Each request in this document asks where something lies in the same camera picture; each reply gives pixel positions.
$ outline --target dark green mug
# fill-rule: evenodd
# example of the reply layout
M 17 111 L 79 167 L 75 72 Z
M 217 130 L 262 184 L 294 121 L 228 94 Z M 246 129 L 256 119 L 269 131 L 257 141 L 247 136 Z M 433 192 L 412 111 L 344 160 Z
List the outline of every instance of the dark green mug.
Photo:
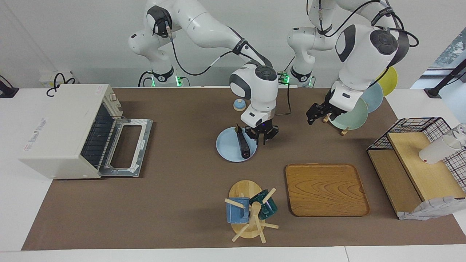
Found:
M 264 198 L 268 195 L 268 189 L 262 190 L 259 194 L 253 196 L 249 200 L 249 204 L 252 205 L 254 202 L 259 202 L 261 207 L 260 207 L 260 212 L 259 212 L 259 219 L 264 220 L 269 217 L 271 217 L 275 212 L 277 212 L 278 208 L 277 205 L 275 204 L 274 200 L 272 198 L 269 198 L 268 201 L 263 204 L 262 201 Z

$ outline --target window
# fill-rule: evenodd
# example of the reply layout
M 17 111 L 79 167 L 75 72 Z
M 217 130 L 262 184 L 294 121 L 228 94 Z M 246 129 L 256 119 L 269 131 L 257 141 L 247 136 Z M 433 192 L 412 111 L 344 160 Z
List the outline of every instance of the window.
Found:
M 453 69 L 466 58 L 466 28 L 453 40 L 453 42 L 435 60 L 430 70 Z

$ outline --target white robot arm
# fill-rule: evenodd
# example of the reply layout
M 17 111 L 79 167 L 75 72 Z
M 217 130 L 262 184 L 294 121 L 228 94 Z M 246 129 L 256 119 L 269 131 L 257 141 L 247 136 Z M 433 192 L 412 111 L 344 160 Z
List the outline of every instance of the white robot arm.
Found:
M 370 21 L 370 26 L 350 25 L 336 39 L 333 12 L 339 6 Z M 399 62 L 407 53 L 409 41 L 399 18 L 388 4 L 380 0 L 313 0 L 309 10 L 313 28 L 294 28 L 288 44 L 296 60 L 289 69 L 291 78 L 306 86 L 315 62 L 311 50 L 330 50 L 335 45 L 343 62 L 338 80 L 322 104 L 314 104 L 306 113 L 311 125 L 331 113 L 331 119 L 352 111 L 357 100 L 380 73 Z
M 233 93 L 251 100 L 241 120 L 253 129 L 265 122 L 272 126 L 278 78 L 267 58 L 232 28 L 213 18 L 196 0 L 149 0 L 146 10 L 144 34 L 139 32 L 130 37 L 130 47 L 151 61 L 154 74 L 168 78 L 173 73 L 167 55 L 158 50 L 167 43 L 172 43 L 179 64 L 172 34 L 180 29 L 202 48 L 227 48 L 247 62 L 230 77 Z M 199 75 L 187 72 L 181 65 L 180 68 L 187 74 Z

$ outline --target table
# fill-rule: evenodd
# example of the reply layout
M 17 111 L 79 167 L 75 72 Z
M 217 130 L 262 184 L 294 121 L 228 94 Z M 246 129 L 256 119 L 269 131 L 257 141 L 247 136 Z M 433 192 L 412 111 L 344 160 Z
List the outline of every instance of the table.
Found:
M 402 97 L 407 97 L 409 95 L 416 97 L 421 94 L 417 93 L 415 94 L 414 92 L 412 93 L 407 93 L 406 90 L 400 90 L 403 92 L 401 95 Z M 0 103 L 0 119 L 2 120 L 2 123 L 5 122 L 5 120 L 8 120 L 8 116 L 5 114 L 5 109 L 11 110 L 12 108 L 14 110 L 25 110 L 26 108 L 29 108 L 27 110 L 28 116 L 30 118 L 37 118 L 41 115 L 41 111 L 45 108 L 45 105 L 47 103 L 46 98 L 44 97 L 43 99 L 37 99 L 38 97 L 42 97 L 44 90 L 28 90 L 28 92 L 20 92 L 18 95 L 19 97 L 22 97 L 22 103 L 17 104 L 14 102 L 3 102 L 3 100 Z M 388 100 L 391 104 L 393 104 L 393 99 L 391 98 L 392 95 L 388 97 Z M 449 110 L 443 111 L 443 114 L 446 115 L 451 115 Z M 0 126 L 0 131 L 2 134 L 4 133 L 11 133 L 11 131 L 14 131 L 14 133 L 11 134 L 9 137 L 10 139 L 5 139 L 2 141 L 2 145 L 6 145 L 9 148 L 15 144 L 15 141 L 18 139 L 21 139 L 29 133 L 27 131 L 23 131 L 23 129 L 30 129 L 32 128 L 36 123 L 28 123 L 28 121 L 25 119 L 25 121 L 22 124 L 14 125 L 14 126 L 5 126 L 2 125 Z M 2 215 L 0 217 L 0 227 L 1 227 L 1 232 L 3 236 L 7 236 L 7 238 L 2 237 L 2 242 L 0 243 L 0 250 L 4 251 L 15 251 L 19 250 L 22 246 L 22 242 L 24 241 L 24 238 L 27 235 L 27 232 L 29 230 L 30 225 L 32 224 L 32 221 L 34 220 L 35 214 L 37 213 L 37 210 L 41 204 L 41 201 L 48 189 L 48 186 L 50 184 L 50 180 L 44 179 L 41 176 L 38 176 L 35 172 L 32 170 L 29 170 L 28 168 L 21 168 L 17 161 L 14 159 L 14 153 L 16 152 L 6 152 L 5 150 L 0 151 L 0 156 L 2 159 L 6 159 L 6 168 L 1 171 L 3 183 L 0 186 L 0 194 L 1 197 L 4 201 L 1 202 L 1 210 L 2 210 Z M 135 257 L 139 257 L 141 259 L 146 259 L 148 260 L 149 258 L 153 256 L 171 256 L 176 258 L 177 256 L 174 256 L 174 254 L 179 254 L 181 255 L 184 252 L 188 252 L 188 254 L 193 255 L 196 257 L 202 257 L 203 254 L 208 254 L 205 256 L 205 259 L 208 258 L 215 258 L 220 256 L 221 254 L 229 254 L 229 252 L 249 252 L 250 250 L 253 250 L 254 252 L 257 252 L 257 250 L 262 250 L 263 252 L 278 252 L 278 254 L 294 254 L 294 249 L 292 248 L 287 248 L 287 249 L 281 249 L 281 248 L 241 248 L 241 249 L 208 249 L 208 250 L 176 250 L 176 252 L 170 251 L 170 250 L 146 250 L 146 251 L 140 251 L 138 252 L 137 250 L 119 250 L 119 251 L 114 251 L 112 252 L 111 250 L 90 250 L 90 251 L 54 251 L 54 252 L 44 252 L 44 251 L 38 251 L 38 252 L 20 252 L 20 253 L 2 253 L 0 254 L 0 257 L 5 257 L 5 258 L 11 258 L 9 260 L 14 260 L 14 259 L 21 259 L 21 258 L 27 258 L 29 255 L 35 255 L 38 258 L 42 258 L 45 260 L 46 258 L 53 260 L 53 258 L 58 258 L 62 255 L 70 255 L 74 254 L 76 258 L 80 257 L 79 254 L 81 255 L 92 255 L 94 257 L 107 257 L 107 256 L 113 256 L 113 257 L 118 257 L 118 258 L 124 258 L 126 255 L 132 256 L 134 255 Z M 435 257 L 443 257 L 439 256 L 442 252 L 447 252 L 449 253 L 450 256 L 450 261 L 454 261 L 457 259 L 457 261 L 460 261 L 458 256 L 457 258 L 455 257 L 455 254 L 461 254 L 464 253 L 465 248 L 464 245 L 455 245 L 455 246 L 429 246 L 429 247 L 373 247 L 373 248 L 343 248 L 343 247 L 335 247 L 335 248 L 298 248 L 298 250 L 302 251 L 302 253 L 299 253 L 300 255 L 310 255 L 311 257 L 317 258 L 322 258 L 322 261 L 325 261 L 326 259 L 328 261 L 347 261 L 346 253 L 348 253 L 348 256 L 350 260 L 352 260 L 352 257 L 356 258 L 360 254 L 372 254 L 373 257 L 377 257 L 380 255 L 387 255 L 391 254 L 393 256 L 393 251 L 394 250 L 400 250 L 400 252 L 397 252 L 399 256 L 406 256 L 409 255 L 412 251 L 416 250 L 422 250 L 423 252 L 427 251 L 424 254 L 424 258 L 430 258 L 432 261 L 436 261 Z M 378 255 L 374 255 L 372 253 L 372 250 L 376 250 Z

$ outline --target brown tablecloth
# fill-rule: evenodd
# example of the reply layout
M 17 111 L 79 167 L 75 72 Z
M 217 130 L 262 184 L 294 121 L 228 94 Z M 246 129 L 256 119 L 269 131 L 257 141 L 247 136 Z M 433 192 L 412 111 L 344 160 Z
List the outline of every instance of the brown tablecloth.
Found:
M 327 89 L 291 89 L 293 113 L 276 116 L 279 134 L 243 163 L 216 151 L 225 128 L 241 123 L 229 89 L 116 89 L 127 118 L 154 120 L 139 178 L 55 180 L 23 250 L 81 248 L 220 248 L 242 246 L 366 246 L 466 243 L 452 215 L 428 221 L 397 219 L 366 148 L 396 117 L 386 101 L 345 137 L 330 124 L 308 126 L 305 112 Z M 277 111 L 287 111 L 280 90 Z M 126 154 L 132 154 L 133 148 Z M 371 212 L 364 217 L 295 217 L 284 168 L 293 163 L 357 167 Z M 231 241 L 223 199 L 239 180 L 275 187 L 279 210 L 267 220 L 280 229 L 260 239 Z

